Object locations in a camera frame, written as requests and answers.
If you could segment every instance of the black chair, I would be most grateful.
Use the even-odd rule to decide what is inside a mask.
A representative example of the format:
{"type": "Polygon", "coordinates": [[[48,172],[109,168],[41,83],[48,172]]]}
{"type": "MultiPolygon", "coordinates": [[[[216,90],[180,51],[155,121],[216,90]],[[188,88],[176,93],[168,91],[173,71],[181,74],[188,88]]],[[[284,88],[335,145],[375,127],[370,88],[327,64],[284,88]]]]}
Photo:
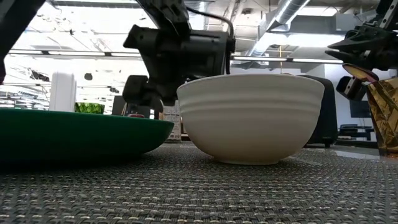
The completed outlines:
{"type": "Polygon", "coordinates": [[[336,142],[338,137],[335,88],[332,82],[326,78],[313,77],[311,75],[301,76],[314,79],[325,87],[318,123],[307,144],[324,144],[326,148],[329,148],[331,144],[336,142]]]}
{"type": "Polygon", "coordinates": [[[358,125],[357,124],[342,124],[340,125],[340,130],[338,132],[339,136],[349,136],[349,133],[357,133],[358,125]]]}
{"type": "MultiPolygon", "coordinates": [[[[122,111],[124,108],[124,105],[126,102],[123,99],[123,96],[115,96],[113,100],[113,107],[112,107],[112,115],[122,115],[122,111]]],[[[149,118],[150,116],[150,107],[149,106],[138,106],[137,107],[137,112],[141,115],[144,115],[145,118],[149,118]]]]}

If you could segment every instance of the table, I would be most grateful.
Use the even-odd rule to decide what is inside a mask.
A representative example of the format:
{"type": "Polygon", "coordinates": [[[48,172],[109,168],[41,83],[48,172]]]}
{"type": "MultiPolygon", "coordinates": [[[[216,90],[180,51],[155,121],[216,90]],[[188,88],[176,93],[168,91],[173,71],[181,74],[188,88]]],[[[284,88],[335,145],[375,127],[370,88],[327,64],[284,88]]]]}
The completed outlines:
{"type": "Polygon", "coordinates": [[[371,132],[374,132],[374,128],[371,126],[344,126],[340,128],[339,138],[351,137],[352,138],[366,138],[367,141],[371,140],[371,132]]]}
{"type": "Polygon", "coordinates": [[[0,223],[398,223],[398,163],[349,150],[237,166],[165,144],[119,166],[0,174],[0,223]]]}

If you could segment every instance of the bowl rim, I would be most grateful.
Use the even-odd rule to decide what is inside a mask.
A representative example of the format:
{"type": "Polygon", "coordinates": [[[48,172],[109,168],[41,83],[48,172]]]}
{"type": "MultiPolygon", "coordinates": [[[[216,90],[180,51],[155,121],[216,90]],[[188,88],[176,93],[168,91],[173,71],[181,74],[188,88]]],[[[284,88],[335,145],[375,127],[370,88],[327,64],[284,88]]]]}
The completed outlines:
{"type": "Polygon", "coordinates": [[[77,112],[69,112],[69,111],[52,111],[52,110],[47,110],[47,111],[42,111],[42,110],[22,110],[22,109],[15,109],[15,108],[0,108],[0,114],[7,115],[8,113],[14,113],[14,114],[28,114],[29,116],[35,116],[36,118],[39,118],[41,116],[47,116],[47,115],[52,115],[52,116],[57,116],[58,118],[63,118],[63,119],[69,119],[70,117],[102,117],[102,119],[108,119],[108,120],[132,120],[136,119],[138,121],[135,122],[152,122],[152,123],[173,123],[171,121],[165,121],[165,120],[160,120],[160,119],[147,119],[147,118],[132,118],[132,117],[127,117],[127,116],[120,116],[120,115],[106,115],[106,114],[94,114],[94,113],[77,113],[77,112]]]}
{"type": "Polygon", "coordinates": [[[302,77],[302,76],[300,76],[300,75],[269,74],[269,73],[249,73],[249,74],[239,73],[239,74],[215,75],[215,76],[212,76],[212,77],[199,78],[199,79],[197,79],[197,80],[190,81],[190,82],[187,82],[187,83],[184,83],[184,84],[180,85],[180,86],[177,88],[177,90],[179,90],[179,89],[181,89],[181,88],[183,88],[183,87],[185,87],[185,86],[187,86],[187,85],[189,85],[189,84],[196,83],[196,82],[204,82],[204,81],[207,81],[207,80],[213,80],[213,79],[217,79],[217,78],[241,77],[241,76],[245,76],[245,77],[260,77],[260,76],[262,76],[262,77],[280,77],[280,76],[283,76],[283,77],[296,78],[296,79],[299,79],[299,80],[307,80],[307,81],[310,81],[310,82],[313,82],[313,83],[317,83],[317,84],[319,84],[319,85],[322,85],[322,83],[320,83],[319,81],[316,81],[316,80],[311,79],[311,78],[308,78],[308,77],[302,77]]]}

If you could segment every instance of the monitor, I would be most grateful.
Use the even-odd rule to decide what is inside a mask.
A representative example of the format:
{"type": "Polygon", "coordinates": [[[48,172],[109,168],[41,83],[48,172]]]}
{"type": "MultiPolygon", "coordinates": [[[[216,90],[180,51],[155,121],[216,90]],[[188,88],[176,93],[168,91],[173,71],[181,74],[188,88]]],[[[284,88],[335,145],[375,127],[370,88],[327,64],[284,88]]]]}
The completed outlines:
{"type": "Polygon", "coordinates": [[[352,118],[371,118],[368,101],[349,101],[349,109],[352,118]]]}

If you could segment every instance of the ceiling pipe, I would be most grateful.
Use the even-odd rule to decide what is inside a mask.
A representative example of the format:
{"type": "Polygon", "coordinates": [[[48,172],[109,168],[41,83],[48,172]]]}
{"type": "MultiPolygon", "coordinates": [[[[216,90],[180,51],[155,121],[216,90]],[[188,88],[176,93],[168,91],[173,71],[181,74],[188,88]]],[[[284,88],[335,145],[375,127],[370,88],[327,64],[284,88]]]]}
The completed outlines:
{"type": "Polygon", "coordinates": [[[299,11],[306,6],[310,0],[280,0],[275,16],[268,24],[266,32],[284,24],[292,22],[299,11]]]}
{"type": "MultiPolygon", "coordinates": [[[[224,16],[224,18],[228,18],[229,21],[232,22],[232,24],[235,21],[236,16],[242,11],[242,4],[241,4],[241,0],[232,0],[231,4],[229,4],[228,8],[227,8],[227,14],[228,17],[224,16]]],[[[227,23],[223,23],[223,31],[226,32],[228,30],[228,25],[227,23]]]]}
{"type": "Polygon", "coordinates": [[[267,48],[276,43],[270,42],[270,30],[275,29],[276,27],[290,24],[292,20],[297,16],[299,11],[306,6],[310,0],[280,0],[278,3],[278,8],[271,12],[274,14],[274,17],[263,23],[263,26],[266,28],[266,32],[259,38],[253,48],[248,51],[247,56],[262,56],[267,48]]]}

